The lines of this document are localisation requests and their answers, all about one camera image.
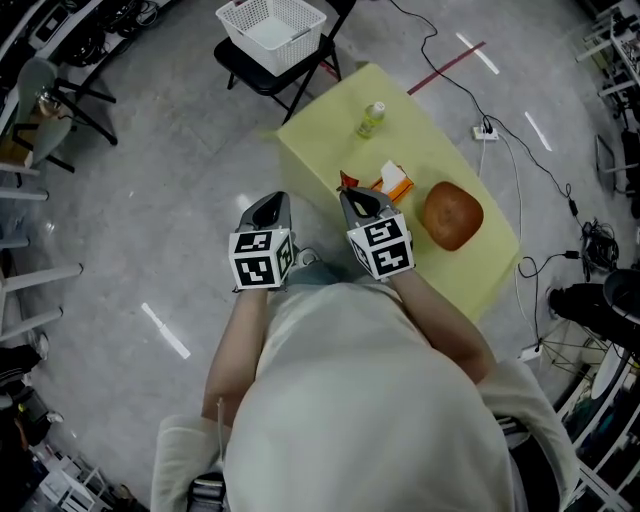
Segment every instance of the plastic bottle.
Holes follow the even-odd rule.
[[[376,101],[364,111],[364,119],[356,130],[356,133],[364,139],[370,139],[376,128],[384,120],[384,103]]]

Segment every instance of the person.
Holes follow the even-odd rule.
[[[413,269],[389,287],[338,282],[309,249],[297,266],[270,301],[238,294],[200,417],[161,423],[152,512],[187,510],[212,466],[232,512],[566,504],[576,456],[526,365]]]

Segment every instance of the red tape line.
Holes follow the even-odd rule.
[[[485,44],[484,41],[479,42],[477,45],[475,45],[473,48],[469,48],[466,52],[461,53],[460,55],[458,55],[455,59],[450,60],[449,62],[447,62],[444,66],[442,66],[440,69],[438,69],[438,71],[440,73],[444,73],[447,69],[449,69],[450,67],[454,66],[455,64],[457,64],[458,62],[460,62],[462,59],[466,59],[469,55],[471,55],[473,52],[475,52],[477,49],[482,48]],[[407,94],[409,96],[411,96],[412,94],[418,92],[420,89],[422,89],[425,85],[427,85],[429,82],[431,82],[433,79],[435,79],[436,77],[440,76],[438,74],[438,72],[434,71],[433,73],[431,73],[427,78],[425,78],[424,80],[422,80],[421,82],[418,82],[416,85],[414,85],[411,89],[409,89],[407,91]]]

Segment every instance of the round bread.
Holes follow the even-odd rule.
[[[483,220],[476,198],[448,181],[438,183],[425,199],[422,224],[433,241],[447,251],[462,247]]]

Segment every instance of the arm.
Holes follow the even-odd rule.
[[[232,426],[240,402],[255,380],[267,327],[267,295],[266,289],[238,295],[209,369],[202,417],[217,421],[217,402],[222,398],[224,424]]]
[[[389,278],[409,316],[438,352],[476,384],[496,360],[480,331],[413,269]]]

